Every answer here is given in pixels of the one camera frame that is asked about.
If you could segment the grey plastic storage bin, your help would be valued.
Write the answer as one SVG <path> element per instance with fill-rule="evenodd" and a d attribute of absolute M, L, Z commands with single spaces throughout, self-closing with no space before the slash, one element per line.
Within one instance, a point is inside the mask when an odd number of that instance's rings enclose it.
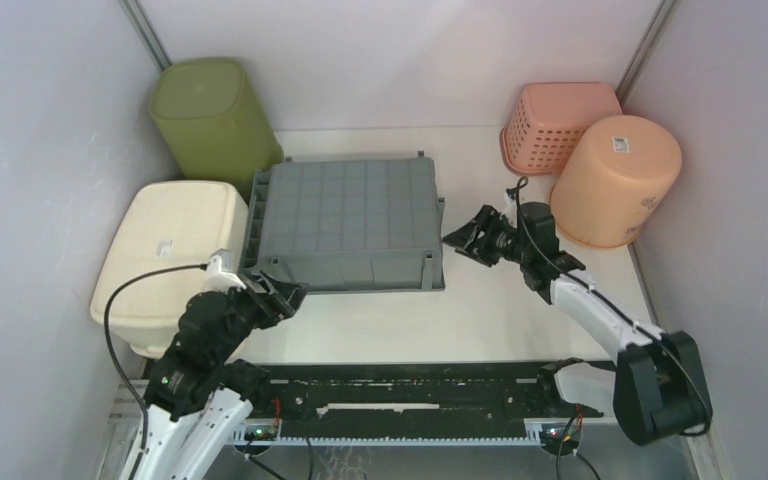
<path fill-rule="evenodd" d="M 294 162 L 254 175 L 239 268 L 313 294 L 445 287 L 432 158 Z"/>

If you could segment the cream perforated plastic basket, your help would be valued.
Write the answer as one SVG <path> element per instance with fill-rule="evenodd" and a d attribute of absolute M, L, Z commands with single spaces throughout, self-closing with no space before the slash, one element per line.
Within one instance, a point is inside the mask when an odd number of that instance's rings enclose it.
<path fill-rule="evenodd" d="M 160 358 L 191 297 L 205 290 L 201 263 L 219 249 L 240 263 L 248 207 L 224 182 L 150 184 L 134 197 L 99 274 L 90 314 L 138 355 Z"/>

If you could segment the pink perforated plastic basket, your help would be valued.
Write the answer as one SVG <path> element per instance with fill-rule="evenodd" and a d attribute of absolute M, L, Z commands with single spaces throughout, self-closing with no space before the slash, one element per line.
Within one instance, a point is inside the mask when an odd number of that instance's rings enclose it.
<path fill-rule="evenodd" d="M 605 83 L 529 84 L 500 132 L 503 163 L 517 175 L 558 174 L 590 126 L 621 113 Z"/>

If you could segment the orange plastic bucket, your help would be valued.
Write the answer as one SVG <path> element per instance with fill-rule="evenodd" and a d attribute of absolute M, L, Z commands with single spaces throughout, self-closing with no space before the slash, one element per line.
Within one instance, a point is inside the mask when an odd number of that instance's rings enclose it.
<path fill-rule="evenodd" d="M 617 115 L 581 137 L 549 195 L 557 229 L 592 249 L 633 242 L 682 167 L 674 136 L 657 123 Z"/>

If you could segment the green perforated waste bin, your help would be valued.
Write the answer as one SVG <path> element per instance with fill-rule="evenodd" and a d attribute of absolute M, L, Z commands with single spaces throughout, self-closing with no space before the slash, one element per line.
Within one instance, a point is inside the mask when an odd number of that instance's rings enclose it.
<path fill-rule="evenodd" d="M 250 79 L 235 59 L 171 65 L 155 84 L 149 113 L 188 180 L 226 182 L 248 199 L 255 173 L 284 159 Z"/>

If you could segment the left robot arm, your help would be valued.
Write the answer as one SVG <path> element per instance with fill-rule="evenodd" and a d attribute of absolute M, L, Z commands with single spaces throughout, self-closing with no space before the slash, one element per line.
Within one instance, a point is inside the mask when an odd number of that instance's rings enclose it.
<path fill-rule="evenodd" d="M 220 277 L 220 288 L 187 301 L 170 346 L 135 397 L 142 423 L 123 479 L 200 479 L 244 419 L 271 407 L 268 370 L 232 355 L 253 331 L 295 316 L 308 287 L 262 273 Z"/>

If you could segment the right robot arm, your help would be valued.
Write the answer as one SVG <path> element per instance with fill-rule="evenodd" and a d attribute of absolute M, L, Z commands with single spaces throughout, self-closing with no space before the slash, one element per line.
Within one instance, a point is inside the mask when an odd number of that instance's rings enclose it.
<path fill-rule="evenodd" d="M 578 358 L 545 367 L 537 391 L 544 412 L 562 416 L 580 405 L 610 414 L 640 446 L 708 433 L 713 408 L 695 340 L 633 318 L 600 292 L 585 265 L 561 249 L 547 204 L 522 203 L 513 218 L 484 205 L 442 241 L 487 267 L 502 260 L 517 264 L 532 292 L 567 314 L 609 355 L 611 370 Z"/>

